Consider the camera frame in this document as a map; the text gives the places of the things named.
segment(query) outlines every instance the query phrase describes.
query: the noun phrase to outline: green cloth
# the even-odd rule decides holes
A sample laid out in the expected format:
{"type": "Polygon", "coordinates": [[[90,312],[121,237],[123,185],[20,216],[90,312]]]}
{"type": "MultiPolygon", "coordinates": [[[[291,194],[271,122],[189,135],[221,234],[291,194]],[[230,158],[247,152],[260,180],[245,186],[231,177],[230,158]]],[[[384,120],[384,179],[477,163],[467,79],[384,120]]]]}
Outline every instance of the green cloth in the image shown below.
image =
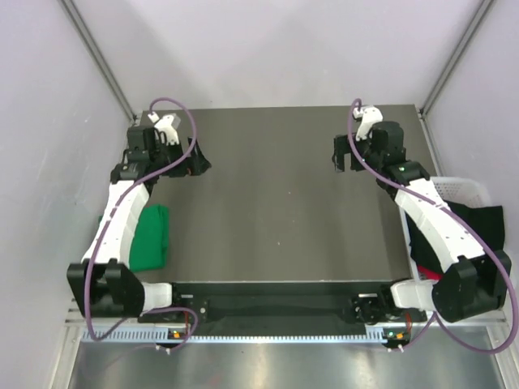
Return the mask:
{"type": "Polygon", "coordinates": [[[169,210],[162,205],[146,207],[130,248],[130,270],[145,271],[165,266],[169,245],[169,210]]]}

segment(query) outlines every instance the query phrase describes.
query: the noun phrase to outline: black cloth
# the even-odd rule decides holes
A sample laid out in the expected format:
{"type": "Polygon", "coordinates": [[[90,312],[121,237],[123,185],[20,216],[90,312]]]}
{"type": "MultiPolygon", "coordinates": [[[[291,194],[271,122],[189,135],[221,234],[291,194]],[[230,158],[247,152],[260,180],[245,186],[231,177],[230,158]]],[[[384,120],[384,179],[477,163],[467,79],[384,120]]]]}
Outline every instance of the black cloth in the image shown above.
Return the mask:
{"type": "MultiPolygon", "coordinates": [[[[447,205],[462,218],[493,251],[504,247],[503,207],[470,208],[447,201],[447,205]]],[[[435,273],[443,274],[434,250],[413,220],[406,216],[410,234],[411,258],[420,266],[435,273]]]]}

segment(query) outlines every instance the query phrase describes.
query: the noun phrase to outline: white bracket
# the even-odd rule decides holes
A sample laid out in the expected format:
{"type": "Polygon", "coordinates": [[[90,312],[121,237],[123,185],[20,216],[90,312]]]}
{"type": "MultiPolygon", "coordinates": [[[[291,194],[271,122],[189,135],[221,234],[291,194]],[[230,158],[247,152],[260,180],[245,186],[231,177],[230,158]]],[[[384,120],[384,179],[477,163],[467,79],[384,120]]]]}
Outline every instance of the white bracket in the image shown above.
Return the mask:
{"type": "Polygon", "coordinates": [[[392,299],[398,308],[436,310],[432,301],[433,280],[405,280],[391,286],[392,299]]]}
{"type": "Polygon", "coordinates": [[[354,119],[362,119],[360,126],[355,135],[355,139],[366,140],[370,133],[371,127],[384,120],[380,110],[373,105],[364,105],[363,107],[354,109],[354,119]]]}
{"type": "Polygon", "coordinates": [[[483,248],[459,223],[452,219],[440,207],[448,208],[436,191],[431,180],[421,178],[408,186],[414,192],[433,200],[433,206],[411,194],[399,190],[395,203],[407,213],[435,251],[443,271],[457,263],[459,256],[467,259],[484,255],[483,248]]]}
{"type": "Polygon", "coordinates": [[[180,125],[180,118],[175,113],[170,113],[163,116],[160,120],[155,112],[148,115],[150,120],[155,123],[155,128],[160,132],[165,133],[168,144],[179,144],[177,128],[180,125]]]}
{"type": "Polygon", "coordinates": [[[133,183],[133,181],[119,181],[117,184],[110,184],[105,213],[99,224],[96,237],[84,254],[82,262],[92,257],[94,246],[101,234],[101,230],[105,226],[106,221],[110,220],[110,226],[97,252],[96,263],[108,263],[111,259],[117,259],[118,263],[122,262],[128,268],[130,267],[131,241],[135,234],[140,213],[149,199],[149,194],[144,184],[138,185],[127,194],[121,205],[118,206],[114,218],[110,217],[110,213],[122,193],[132,186],[133,183]]]}

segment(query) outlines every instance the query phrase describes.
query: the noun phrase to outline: red wire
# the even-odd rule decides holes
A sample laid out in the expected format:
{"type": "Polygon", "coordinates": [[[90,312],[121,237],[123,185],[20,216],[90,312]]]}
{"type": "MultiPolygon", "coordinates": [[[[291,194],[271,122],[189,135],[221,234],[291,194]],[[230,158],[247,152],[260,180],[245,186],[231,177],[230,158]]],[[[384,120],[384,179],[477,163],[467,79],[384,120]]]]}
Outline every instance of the red wire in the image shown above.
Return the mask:
{"type": "Polygon", "coordinates": [[[407,333],[411,334],[411,329],[413,328],[413,319],[409,312],[405,312],[405,328],[407,329],[407,333]]]}
{"type": "Polygon", "coordinates": [[[187,335],[189,333],[189,330],[188,330],[188,328],[189,328],[189,314],[186,311],[184,311],[184,316],[186,317],[186,335],[187,335]]]}

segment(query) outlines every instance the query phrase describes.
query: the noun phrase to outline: cable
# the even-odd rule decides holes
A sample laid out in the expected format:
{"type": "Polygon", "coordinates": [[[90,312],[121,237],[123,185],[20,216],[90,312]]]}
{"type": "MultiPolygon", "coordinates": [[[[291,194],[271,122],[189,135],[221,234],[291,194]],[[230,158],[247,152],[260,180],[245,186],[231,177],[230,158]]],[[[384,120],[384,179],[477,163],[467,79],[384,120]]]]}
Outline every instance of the cable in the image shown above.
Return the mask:
{"type": "MultiPolygon", "coordinates": [[[[186,344],[186,342],[195,333],[196,328],[198,327],[198,317],[196,316],[195,311],[191,310],[190,308],[182,308],[182,307],[179,307],[179,306],[170,307],[170,308],[164,308],[162,310],[160,310],[160,309],[159,310],[150,310],[150,311],[147,311],[145,314],[149,314],[149,313],[160,314],[160,313],[165,313],[165,312],[184,312],[186,314],[186,318],[188,317],[188,314],[193,316],[193,325],[191,326],[191,330],[189,332],[186,332],[186,336],[184,336],[184,339],[182,340],[182,342],[177,344],[174,348],[168,348],[169,351],[167,351],[167,353],[170,354],[170,353],[172,353],[174,351],[177,351],[184,344],[186,344]]],[[[130,348],[129,350],[125,351],[121,355],[115,357],[112,361],[108,362],[106,365],[103,366],[102,369],[100,369],[99,371],[97,371],[94,374],[91,374],[91,373],[88,372],[88,368],[87,368],[86,362],[85,362],[86,358],[82,358],[82,363],[80,364],[82,373],[83,373],[83,375],[86,378],[94,379],[96,376],[98,376],[99,374],[103,373],[109,367],[111,367],[112,365],[115,365],[117,362],[121,361],[124,357],[127,357],[129,354],[133,353],[134,351],[140,350],[142,348],[151,348],[151,347],[153,347],[153,348],[159,347],[160,348],[160,346],[156,346],[155,344],[139,344],[139,345],[137,345],[137,346],[135,346],[133,348],[130,348]]]]}
{"type": "Polygon", "coordinates": [[[396,184],[395,182],[388,180],[386,177],[382,176],[381,174],[377,173],[374,169],[372,169],[366,161],[364,161],[359,154],[357,150],[357,146],[355,145],[354,138],[353,138],[353,127],[354,127],[354,118],[353,118],[353,111],[355,107],[362,107],[362,100],[361,99],[355,99],[354,102],[350,106],[350,113],[348,116],[348,142],[350,143],[351,151],[355,155],[355,157],[358,159],[358,162],[363,166],[365,170],[367,170],[369,173],[374,175],[378,180],[382,181],[385,184],[388,184],[389,186],[392,186],[393,188],[396,188],[398,190],[403,190],[406,193],[409,193],[410,195],[413,195],[414,197],[417,197],[421,199],[422,201],[425,201],[426,203],[429,203],[430,205],[438,207],[442,212],[449,215],[451,218],[453,218],[458,224],[460,224],[464,229],[466,229],[470,235],[479,243],[479,245],[483,248],[485,253],[488,255],[488,257],[492,260],[492,262],[497,267],[497,270],[503,277],[503,280],[506,284],[506,288],[508,290],[508,294],[510,295],[510,301],[512,303],[512,327],[510,329],[510,334],[508,335],[508,338],[498,347],[491,348],[491,349],[480,349],[476,348],[470,344],[465,343],[463,340],[458,339],[446,326],[445,324],[440,320],[440,317],[436,312],[433,313],[431,318],[429,319],[429,322],[426,324],[426,326],[418,333],[418,335],[411,340],[404,348],[408,348],[410,345],[414,344],[417,340],[419,340],[424,332],[429,328],[429,326],[434,322],[435,320],[438,322],[440,327],[447,333],[447,335],[454,341],[456,341],[458,344],[462,345],[463,347],[474,351],[476,353],[484,353],[484,354],[497,354],[501,351],[505,350],[510,344],[513,343],[513,340],[516,337],[517,329],[519,328],[519,307],[517,306],[517,296],[515,293],[515,290],[512,285],[512,281],[510,280],[510,277],[508,277],[508,274],[501,264],[501,262],[497,259],[494,252],[491,250],[491,248],[485,243],[485,241],[458,215],[456,215],[454,212],[452,212],[450,209],[439,206],[436,204],[433,200],[429,199],[428,197],[419,194],[415,192],[414,190],[411,190],[409,188],[406,188],[403,185],[396,184]]]}
{"type": "MultiPolygon", "coordinates": [[[[164,168],[158,169],[155,172],[150,173],[150,174],[148,174],[148,175],[138,179],[128,189],[126,189],[121,194],[121,197],[119,197],[119,200],[117,200],[117,202],[115,203],[114,208],[112,208],[112,211],[109,214],[109,219],[106,221],[105,225],[103,225],[103,228],[102,228],[102,230],[101,230],[101,232],[99,234],[99,237],[98,237],[98,239],[96,241],[96,245],[94,246],[94,250],[92,252],[92,257],[88,261],[87,271],[86,271],[85,281],[84,281],[84,319],[85,319],[85,322],[87,324],[88,334],[90,335],[90,337],[94,341],[101,341],[103,339],[106,339],[107,336],[109,336],[112,332],[114,332],[115,329],[117,327],[119,327],[126,320],[125,318],[122,318],[121,320],[116,322],[102,336],[97,336],[96,335],[96,333],[94,332],[93,325],[92,325],[92,312],[90,310],[90,284],[92,283],[92,273],[93,273],[94,263],[96,262],[97,253],[99,252],[99,249],[101,248],[101,244],[102,244],[103,239],[104,239],[104,237],[106,235],[106,231],[108,230],[108,227],[110,226],[110,221],[114,218],[114,215],[117,212],[119,205],[121,205],[121,203],[124,200],[124,198],[132,190],[134,190],[137,186],[139,186],[140,184],[146,182],[147,180],[149,180],[151,178],[154,178],[156,176],[159,176],[159,175],[167,172],[168,170],[174,168],[175,166],[178,166],[179,164],[181,164],[191,154],[191,152],[195,148],[196,139],[198,137],[198,129],[196,128],[195,119],[193,118],[193,115],[191,114],[189,109],[187,109],[187,107],[184,104],[182,104],[179,101],[176,101],[174,99],[171,99],[169,97],[159,97],[158,99],[155,99],[154,101],[152,101],[152,103],[150,104],[150,107],[149,107],[150,111],[153,110],[153,106],[157,102],[159,102],[159,101],[168,101],[170,103],[173,103],[173,104],[177,105],[178,107],[180,107],[186,113],[187,117],[189,118],[189,122],[191,124],[191,130],[193,132],[192,141],[191,141],[191,144],[189,145],[189,147],[187,148],[186,152],[184,152],[184,154],[180,158],[178,158],[176,161],[174,161],[173,163],[165,166],[164,168]]],[[[173,307],[173,308],[164,308],[164,309],[162,309],[161,312],[173,312],[173,311],[176,311],[175,307],[173,307]]],[[[156,310],[152,310],[150,313],[161,313],[161,312],[157,312],[156,310]]]]}

